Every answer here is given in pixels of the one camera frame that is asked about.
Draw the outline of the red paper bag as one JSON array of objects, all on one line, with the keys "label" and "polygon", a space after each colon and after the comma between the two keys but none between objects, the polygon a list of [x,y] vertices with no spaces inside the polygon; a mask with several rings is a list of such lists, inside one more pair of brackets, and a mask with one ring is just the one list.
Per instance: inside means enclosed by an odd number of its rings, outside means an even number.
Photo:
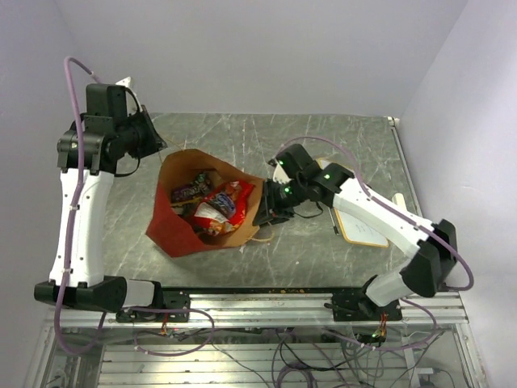
[{"label": "red paper bag", "polygon": [[[218,236],[197,234],[191,224],[170,206],[172,191],[190,183],[201,171],[215,171],[225,182],[241,179],[254,185],[247,200],[246,218],[235,231]],[[253,221],[259,210],[264,183],[264,179],[247,174],[201,150],[187,149],[169,154],[158,174],[153,216],[146,235],[172,258],[240,247],[259,231]]]}]

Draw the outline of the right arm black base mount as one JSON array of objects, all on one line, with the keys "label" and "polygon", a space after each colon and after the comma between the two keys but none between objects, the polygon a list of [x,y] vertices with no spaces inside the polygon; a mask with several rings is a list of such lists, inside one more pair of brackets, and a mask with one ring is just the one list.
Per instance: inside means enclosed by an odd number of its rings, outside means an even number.
[{"label": "right arm black base mount", "polygon": [[333,289],[330,301],[324,303],[324,307],[331,310],[335,322],[374,322],[382,317],[401,321],[402,313],[398,306],[399,301],[395,300],[379,307],[364,295],[362,289],[354,287]]}]

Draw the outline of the purple brown M&M's packet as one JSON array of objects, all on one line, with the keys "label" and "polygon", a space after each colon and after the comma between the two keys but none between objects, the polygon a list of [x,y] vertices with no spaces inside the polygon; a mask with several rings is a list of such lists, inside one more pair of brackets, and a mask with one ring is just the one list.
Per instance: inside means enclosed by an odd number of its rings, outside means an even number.
[{"label": "purple brown M&M's packet", "polygon": [[212,181],[207,171],[202,171],[195,178],[179,188],[175,188],[170,195],[172,204],[183,204],[203,198],[212,190]]}]

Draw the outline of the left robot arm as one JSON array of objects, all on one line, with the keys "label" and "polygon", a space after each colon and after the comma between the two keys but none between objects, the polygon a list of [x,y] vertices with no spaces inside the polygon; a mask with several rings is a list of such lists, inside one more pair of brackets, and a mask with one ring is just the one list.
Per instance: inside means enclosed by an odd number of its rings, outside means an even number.
[{"label": "left robot arm", "polygon": [[[118,161],[128,155],[141,161],[166,148],[152,120],[126,77],[115,84],[90,84],[86,112],[80,115],[84,134],[70,126],[57,142],[62,210],[53,268],[34,288],[45,304],[61,302],[75,310],[117,313],[136,306],[147,321],[165,309],[161,286],[151,280],[108,276],[103,268],[103,223]],[[64,289],[64,297],[58,293]]]}]

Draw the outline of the red candy bag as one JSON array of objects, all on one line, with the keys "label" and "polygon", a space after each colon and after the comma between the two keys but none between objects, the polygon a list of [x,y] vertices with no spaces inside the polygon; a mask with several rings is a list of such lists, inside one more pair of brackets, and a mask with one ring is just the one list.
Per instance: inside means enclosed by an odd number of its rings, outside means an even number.
[{"label": "red candy bag", "polygon": [[197,205],[191,216],[193,227],[211,236],[235,231],[246,218],[247,200],[253,190],[254,185],[244,180],[221,184]]}]

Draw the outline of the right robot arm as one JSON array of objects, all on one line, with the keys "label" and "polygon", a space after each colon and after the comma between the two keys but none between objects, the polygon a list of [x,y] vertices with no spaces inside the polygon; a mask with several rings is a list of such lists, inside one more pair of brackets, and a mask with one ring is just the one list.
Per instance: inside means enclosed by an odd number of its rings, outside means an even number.
[{"label": "right robot arm", "polygon": [[345,167],[331,163],[320,167],[304,146],[292,144],[275,157],[283,181],[267,179],[254,217],[255,226],[279,224],[294,217],[294,208],[311,201],[347,213],[383,235],[406,256],[398,269],[375,275],[360,291],[355,305],[367,320],[385,306],[413,293],[434,297],[456,265],[456,228],[447,221],[434,223],[399,209],[359,181]]}]

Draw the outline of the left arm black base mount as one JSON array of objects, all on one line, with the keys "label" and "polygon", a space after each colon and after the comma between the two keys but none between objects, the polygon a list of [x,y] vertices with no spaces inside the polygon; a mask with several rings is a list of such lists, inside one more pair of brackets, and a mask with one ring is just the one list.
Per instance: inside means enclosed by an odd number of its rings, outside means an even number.
[{"label": "left arm black base mount", "polygon": [[149,306],[129,307],[116,313],[117,323],[186,323],[191,298],[186,291],[162,289]]}]

